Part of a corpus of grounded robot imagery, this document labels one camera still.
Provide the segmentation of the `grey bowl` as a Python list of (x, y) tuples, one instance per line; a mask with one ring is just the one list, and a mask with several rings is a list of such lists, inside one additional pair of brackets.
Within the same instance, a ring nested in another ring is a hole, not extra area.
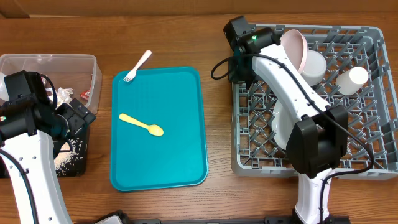
[(326, 59), (317, 51), (309, 50), (301, 76), (310, 85), (319, 84), (326, 72)]

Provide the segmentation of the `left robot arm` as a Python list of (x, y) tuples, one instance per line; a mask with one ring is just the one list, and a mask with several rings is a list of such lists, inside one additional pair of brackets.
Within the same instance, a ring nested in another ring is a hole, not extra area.
[(1, 158), (21, 223), (71, 223), (55, 171), (61, 147), (95, 120), (77, 99), (57, 104), (37, 72), (4, 77), (9, 101), (1, 106)]

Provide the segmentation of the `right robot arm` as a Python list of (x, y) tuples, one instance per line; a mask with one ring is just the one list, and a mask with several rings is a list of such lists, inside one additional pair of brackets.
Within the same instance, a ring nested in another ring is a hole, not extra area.
[(292, 123), (285, 134), (287, 157), (299, 173), (294, 212), (301, 223), (325, 223), (331, 178), (346, 155), (348, 114), (333, 108), (302, 76), (308, 45), (295, 29), (277, 34), (253, 28), (244, 16), (223, 28), (233, 55), (226, 59), (231, 82), (251, 86), (258, 78), (270, 87), (281, 105), (280, 114)]

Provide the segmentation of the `grey round plate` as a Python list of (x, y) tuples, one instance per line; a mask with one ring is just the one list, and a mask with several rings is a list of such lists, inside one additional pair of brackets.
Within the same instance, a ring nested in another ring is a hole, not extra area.
[(272, 130), (275, 132), (274, 141), (280, 148), (286, 150), (295, 123), (289, 111), (284, 109), (279, 100), (274, 105), (272, 115), (274, 116), (271, 122)]

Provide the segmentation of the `white plastic fork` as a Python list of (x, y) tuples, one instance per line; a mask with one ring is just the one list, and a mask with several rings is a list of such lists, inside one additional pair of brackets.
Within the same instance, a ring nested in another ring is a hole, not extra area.
[(123, 78), (124, 82), (130, 82), (136, 77), (136, 73), (138, 69), (149, 59), (149, 57), (152, 55), (151, 50), (146, 50), (142, 57), (139, 59), (139, 61), (136, 63), (134, 68), (128, 72), (128, 74)]

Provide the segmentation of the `yellow plastic spoon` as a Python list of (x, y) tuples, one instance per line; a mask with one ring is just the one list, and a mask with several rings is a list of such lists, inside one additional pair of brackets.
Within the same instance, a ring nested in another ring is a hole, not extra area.
[(126, 123), (133, 124), (138, 127), (144, 128), (153, 136), (162, 136), (164, 134), (164, 130), (160, 126), (158, 126), (156, 124), (152, 124), (152, 125), (144, 124), (127, 114), (121, 113), (119, 115), (119, 119)]

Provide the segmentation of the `pink round plate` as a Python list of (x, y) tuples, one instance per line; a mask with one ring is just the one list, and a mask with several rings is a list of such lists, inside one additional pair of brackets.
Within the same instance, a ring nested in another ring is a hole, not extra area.
[(305, 37), (298, 30), (292, 29), (281, 36), (280, 43), (292, 65), (299, 73), (302, 73), (308, 54)]

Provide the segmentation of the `white napkin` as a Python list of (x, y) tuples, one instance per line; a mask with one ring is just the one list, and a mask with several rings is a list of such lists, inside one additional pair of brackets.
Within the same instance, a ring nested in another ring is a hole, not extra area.
[(57, 106), (60, 106), (62, 103), (69, 104), (72, 100), (72, 95), (75, 90), (72, 88), (59, 88), (56, 91), (57, 96)]

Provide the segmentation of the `white plastic cup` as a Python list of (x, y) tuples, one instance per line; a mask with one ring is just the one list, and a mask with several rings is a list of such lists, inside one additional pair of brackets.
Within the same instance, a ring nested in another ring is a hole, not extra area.
[(336, 84), (340, 87), (338, 90), (343, 95), (353, 95), (356, 93), (368, 80), (368, 71), (363, 67), (354, 67), (336, 79)]

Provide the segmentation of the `red sauce packet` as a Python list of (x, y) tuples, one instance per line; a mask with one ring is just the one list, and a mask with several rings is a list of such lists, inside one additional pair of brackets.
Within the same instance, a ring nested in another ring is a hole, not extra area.
[(80, 98), (88, 101), (90, 98), (90, 90), (86, 90), (83, 93), (80, 94)]

